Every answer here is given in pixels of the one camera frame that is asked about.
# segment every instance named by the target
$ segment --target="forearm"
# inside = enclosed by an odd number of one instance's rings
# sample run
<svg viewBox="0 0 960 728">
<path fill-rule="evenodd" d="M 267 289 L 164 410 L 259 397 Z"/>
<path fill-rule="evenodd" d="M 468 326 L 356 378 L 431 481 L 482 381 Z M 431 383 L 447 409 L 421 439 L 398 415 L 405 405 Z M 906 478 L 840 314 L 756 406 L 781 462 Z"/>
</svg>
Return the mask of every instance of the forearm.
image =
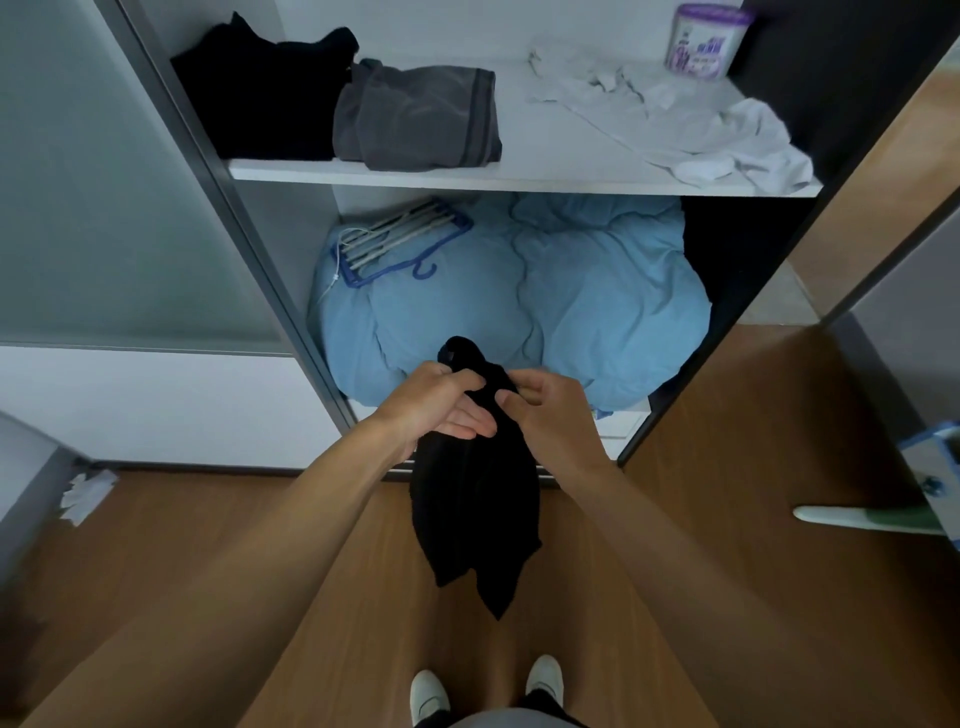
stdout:
<svg viewBox="0 0 960 728">
<path fill-rule="evenodd" d="M 562 482 L 624 562 L 721 725 L 902 726 L 896 691 L 724 574 L 619 470 Z"/>
<path fill-rule="evenodd" d="M 296 632 L 398 457 L 378 421 L 319 457 L 183 590 L 108 640 L 25 725 L 233 726 Z"/>
</svg>

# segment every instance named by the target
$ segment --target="light blue comforter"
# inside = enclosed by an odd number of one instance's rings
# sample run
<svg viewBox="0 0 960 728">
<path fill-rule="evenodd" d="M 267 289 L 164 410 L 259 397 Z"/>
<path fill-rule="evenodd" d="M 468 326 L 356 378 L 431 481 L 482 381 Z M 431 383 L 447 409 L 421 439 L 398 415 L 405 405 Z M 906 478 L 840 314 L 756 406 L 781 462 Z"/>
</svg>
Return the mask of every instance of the light blue comforter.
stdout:
<svg viewBox="0 0 960 728">
<path fill-rule="evenodd" d="M 338 281 L 318 301 L 335 267 L 322 256 L 310 323 L 350 397 L 380 404 L 459 335 L 508 369 L 576 377 L 596 409 L 624 409 L 676 374 L 707 333 L 679 199 L 493 193 L 460 207 L 473 229 L 430 256 L 430 279 L 408 269 L 358 289 Z M 378 264 L 409 259 L 417 245 Z"/>
</svg>

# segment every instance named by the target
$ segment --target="wooden floor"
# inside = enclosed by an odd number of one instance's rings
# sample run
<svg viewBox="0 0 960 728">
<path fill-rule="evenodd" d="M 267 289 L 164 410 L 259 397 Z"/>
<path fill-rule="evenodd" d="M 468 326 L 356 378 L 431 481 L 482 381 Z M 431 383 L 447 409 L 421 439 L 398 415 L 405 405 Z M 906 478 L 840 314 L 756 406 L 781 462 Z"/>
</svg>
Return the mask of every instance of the wooden floor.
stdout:
<svg viewBox="0 0 960 728">
<path fill-rule="evenodd" d="M 915 497 L 818 330 L 736 328 L 627 473 L 735 578 L 892 671 L 934 724 L 960 725 L 960 562 L 948 542 L 790 516 L 800 503 Z M 51 523 L 19 586 L 44 625 L 28 702 L 200 568 L 285 482 L 122 473 L 81 527 Z M 543 493 L 540 536 L 497 623 L 472 579 L 433 585 L 406 488 L 381 486 L 243 725 L 406 726 L 422 667 L 455 708 L 499 706 L 542 652 L 564 666 L 570 712 L 595 728 L 715 725 L 602 535 L 563 493 Z"/>
</svg>

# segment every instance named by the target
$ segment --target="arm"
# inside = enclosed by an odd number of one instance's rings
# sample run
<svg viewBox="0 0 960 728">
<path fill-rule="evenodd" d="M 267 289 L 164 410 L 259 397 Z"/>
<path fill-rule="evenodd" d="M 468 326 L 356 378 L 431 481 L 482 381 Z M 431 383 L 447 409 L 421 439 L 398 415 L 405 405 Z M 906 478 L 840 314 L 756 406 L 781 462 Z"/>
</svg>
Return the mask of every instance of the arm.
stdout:
<svg viewBox="0 0 960 728">
<path fill-rule="evenodd" d="M 738 586 L 611 462 L 575 379 L 511 372 L 497 402 L 540 463 L 599 526 L 721 725 L 922 725 L 896 687 Z"/>
<path fill-rule="evenodd" d="M 188 586 L 104 643 L 25 726 L 233 726 L 260 691 L 370 497 L 422 434 L 493 435 L 483 379 L 420 366 Z"/>
</svg>

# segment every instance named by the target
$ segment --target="purple lid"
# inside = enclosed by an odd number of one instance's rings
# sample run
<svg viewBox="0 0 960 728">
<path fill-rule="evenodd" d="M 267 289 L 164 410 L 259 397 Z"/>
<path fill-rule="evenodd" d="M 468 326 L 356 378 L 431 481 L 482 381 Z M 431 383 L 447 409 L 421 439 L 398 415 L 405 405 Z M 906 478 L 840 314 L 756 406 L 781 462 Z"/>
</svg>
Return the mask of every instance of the purple lid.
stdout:
<svg viewBox="0 0 960 728">
<path fill-rule="evenodd" d="M 723 25 L 750 25 L 756 18 L 754 13 L 733 5 L 713 3 L 683 3 L 677 8 L 677 15 Z"/>
</svg>

